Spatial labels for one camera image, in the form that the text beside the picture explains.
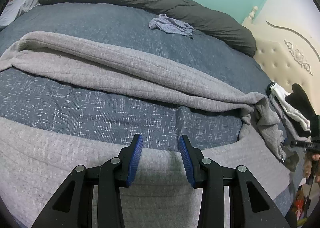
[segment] headboard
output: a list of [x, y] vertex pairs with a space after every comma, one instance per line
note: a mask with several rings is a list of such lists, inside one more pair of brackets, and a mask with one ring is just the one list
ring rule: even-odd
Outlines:
[[287, 92], [298, 83], [320, 114], [320, 46], [310, 34], [292, 23], [267, 19], [254, 24], [254, 7], [242, 25], [248, 28], [257, 43], [253, 57], [271, 81]]

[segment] white cloth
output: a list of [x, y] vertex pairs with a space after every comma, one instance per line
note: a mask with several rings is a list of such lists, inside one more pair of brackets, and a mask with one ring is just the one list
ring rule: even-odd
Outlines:
[[303, 114], [292, 107], [287, 101], [284, 99], [286, 96], [290, 95], [287, 91], [284, 90], [283, 87], [279, 86], [277, 83], [270, 87], [271, 93], [279, 100], [282, 109], [284, 112], [293, 120], [300, 123], [301, 128], [304, 131], [310, 131], [310, 121], [307, 120]]
[[12, 23], [16, 18], [28, 12], [31, 8], [40, 5], [38, 0], [12, 0], [0, 15], [0, 31]]

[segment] dark gray pillow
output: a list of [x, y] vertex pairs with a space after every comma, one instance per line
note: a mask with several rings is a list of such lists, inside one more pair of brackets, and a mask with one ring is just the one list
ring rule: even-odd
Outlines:
[[195, 29], [220, 39], [251, 57], [256, 52], [256, 41], [247, 28], [230, 15], [203, 7], [192, 0], [39, 0], [39, 2], [42, 5], [65, 2], [109, 3], [141, 8], [189, 23]]

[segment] metal screw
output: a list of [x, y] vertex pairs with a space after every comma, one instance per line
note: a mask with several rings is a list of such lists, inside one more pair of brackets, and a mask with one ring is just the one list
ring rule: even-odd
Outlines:
[[84, 166], [83, 165], [76, 166], [76, 172], [81, 172], [83, 170], [84, 170]]
[[118, 164], [120, 162], [120, 159], [119, 158], [113, 158], [111, 159], [111, 163], [112, 164]]
[[211, 163], [211, 159], [209, 159], [209, 158], [203, 158], [203, 159], [202, 159], [202, 163], [208, 165], [208, 164]]
[[238, 170], [240, 171], [240, 172], [246, 172], [247, 171], [247, 168], [245, 167], [245, 166], [239, 166], [238, 167]]

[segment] mattress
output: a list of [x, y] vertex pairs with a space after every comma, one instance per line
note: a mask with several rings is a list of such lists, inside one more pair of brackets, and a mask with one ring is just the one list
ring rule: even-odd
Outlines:
[[[0, 32], [0, 54], [28, 32], [57, 32], [152, 53], [205, 72], [244, 93], [265, 93], [270, 80], [252, 58], [199, 31], [190, 39], [150, 30], [148, 23], [154, 17], [140, 9], [111, 4], [38, 6]], [[0, 73], [0, 116], [121, 145], [139, 132], [146, 148], [169, 151], [177, 151], [182, 133], [201, 149], [234, 143], [242, 125], [238, 110], [208, 113], [79, 88], [15, 68]], [[275, 202], [285, 213], [291, 204], [289, 191]]]

